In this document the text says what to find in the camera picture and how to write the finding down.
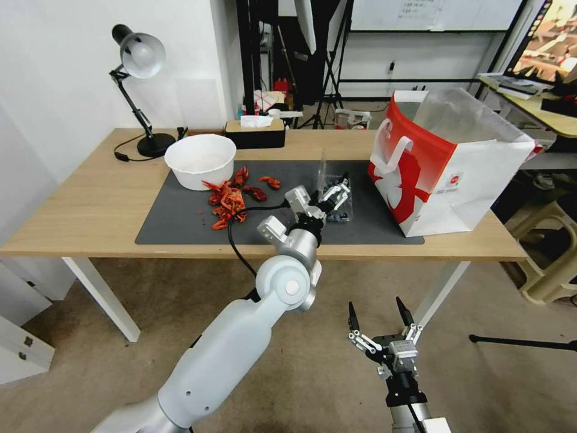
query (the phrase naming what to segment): black tissue box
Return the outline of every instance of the black tissue box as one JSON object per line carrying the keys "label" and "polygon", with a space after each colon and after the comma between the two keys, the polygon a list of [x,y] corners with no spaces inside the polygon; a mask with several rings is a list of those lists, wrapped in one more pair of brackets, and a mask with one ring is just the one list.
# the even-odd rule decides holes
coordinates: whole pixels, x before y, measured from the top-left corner
{"label": "black tissue box", "polygon": [[284,147],[284,122],[273,119],[270,126],[240,127],[240,120],[230,120],[224,127],[224,136],[234,141],[237,149],[266,149]]}

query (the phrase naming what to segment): beige stool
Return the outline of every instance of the beige stool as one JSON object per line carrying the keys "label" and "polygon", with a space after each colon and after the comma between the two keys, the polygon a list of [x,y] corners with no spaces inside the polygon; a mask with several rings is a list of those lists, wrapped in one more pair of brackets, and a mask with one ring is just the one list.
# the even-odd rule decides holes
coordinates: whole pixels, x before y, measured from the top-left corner
{"label": "beige stool", "polygon": [[541,221],[556,220],[569,233],[569,248],[546,269],[541,269],[530,257],[525,262],[518,263],[527,277],[527,281],[519,288],[519,291],[534,304],[546,304],[577,293],[577,284],[569,283],[577,275],[577,223],[575,221],[577,206],[575,200],[577,200],[575,194],[564,195],[529,216],[511,232],[519,241]]}

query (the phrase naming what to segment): bag handle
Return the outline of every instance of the bag handle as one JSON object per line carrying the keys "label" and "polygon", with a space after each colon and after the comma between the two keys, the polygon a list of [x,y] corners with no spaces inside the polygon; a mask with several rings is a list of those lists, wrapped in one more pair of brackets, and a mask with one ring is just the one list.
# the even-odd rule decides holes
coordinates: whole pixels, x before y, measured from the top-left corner
{"label": "bag handle", "polygon": [[388,118],[384,119],[383,123],[380,124],[377,130],[377,134],[375,135],[374,149],[370,160],[374,166],[383,174],[394,171],[398,166],[398,162],[401,159],[401,155],[403,154],[404,150],[406,148],[410,150],[413,147],[413,141],[409,137],[403,135],[397,142],[395,149],[392,151],[392,155],[389,158],[389,161],[385,161],[382,151],[379,147],[379,136],[384,129],[386,134],[390,136],[390,130],[387,128],[389,125],[392,127],[391,119]]}

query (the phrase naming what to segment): red and white shopping bag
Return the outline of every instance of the red and white shopping bag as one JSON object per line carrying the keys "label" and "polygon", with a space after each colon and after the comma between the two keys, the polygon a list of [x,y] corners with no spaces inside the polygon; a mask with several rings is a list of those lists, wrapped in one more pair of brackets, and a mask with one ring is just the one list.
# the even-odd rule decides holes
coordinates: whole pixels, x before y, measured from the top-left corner
{"label": "red and white shopping bag", "polygon": [[[421,102],[414,121],[400,102]],[[368,174],[406,236],[467,232],[536,145],[462,89],[396,91]]]}

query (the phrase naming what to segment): whiteboard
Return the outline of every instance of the whiteboard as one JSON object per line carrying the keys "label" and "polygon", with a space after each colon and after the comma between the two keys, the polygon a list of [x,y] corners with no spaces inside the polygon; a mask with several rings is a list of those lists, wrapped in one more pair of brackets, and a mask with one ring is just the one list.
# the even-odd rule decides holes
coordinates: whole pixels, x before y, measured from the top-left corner
{"label": "whiteboard", "polygon": [[355,0],[351,30],[509,28],[522,0]]}

